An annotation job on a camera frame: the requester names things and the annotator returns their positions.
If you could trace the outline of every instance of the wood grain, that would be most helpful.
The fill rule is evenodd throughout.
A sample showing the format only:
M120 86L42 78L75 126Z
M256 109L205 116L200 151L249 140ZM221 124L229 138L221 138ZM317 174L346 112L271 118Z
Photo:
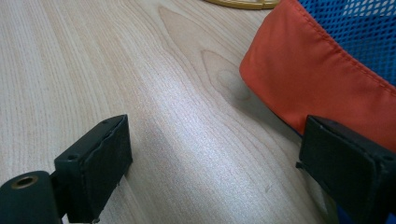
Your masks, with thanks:
M0 1L0 183L128 114L101 223L321 223L300 139L238 65L269 11L200 0Z

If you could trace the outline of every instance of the blue mesh fabric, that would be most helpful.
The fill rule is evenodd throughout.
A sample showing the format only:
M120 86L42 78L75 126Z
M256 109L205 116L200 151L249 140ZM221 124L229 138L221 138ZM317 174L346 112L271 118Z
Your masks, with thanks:
M396 85L396 0L299 0L355 59Z

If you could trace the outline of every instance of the wooden table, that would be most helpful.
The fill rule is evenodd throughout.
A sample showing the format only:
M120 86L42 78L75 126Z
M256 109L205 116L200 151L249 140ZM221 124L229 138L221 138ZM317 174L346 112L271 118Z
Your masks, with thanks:
M202 0L0 2L0 183L128 114L101 223L321 223L301 139L238 66L269 11Z

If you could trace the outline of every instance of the orange fabric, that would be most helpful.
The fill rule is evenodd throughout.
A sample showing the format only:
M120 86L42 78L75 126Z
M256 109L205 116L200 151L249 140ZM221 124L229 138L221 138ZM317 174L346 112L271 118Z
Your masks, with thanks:
M396 88L347 54L297 0L282 0L265 18L240 72L297 132L308 114L321 116L396 152Z

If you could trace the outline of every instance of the stitched seam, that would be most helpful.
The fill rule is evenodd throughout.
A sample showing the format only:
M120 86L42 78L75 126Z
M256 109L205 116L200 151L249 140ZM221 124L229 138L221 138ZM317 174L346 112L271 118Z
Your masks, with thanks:
M297 0L289 0L287 1L298 13L300 13L304 19L307 21L308 25L310 25L317 33L321 36L322 40L328 42L328 44L333 47L335 52L339 54L342 58L344 58L347 62L349 62L352 66L361 71L364 75L370 78L372 81L376 82L380 88L385 91L388 91L392 96L396 97L396 90L393 86L390 86L388 82L380 77L379 75L373 74L373 72L368 69L361 62L357 61L353 58L349 53L347 53L341 46L339 46L334 39L311 17L311 15L307 15L305 10L302 10L299 7L299 3Z

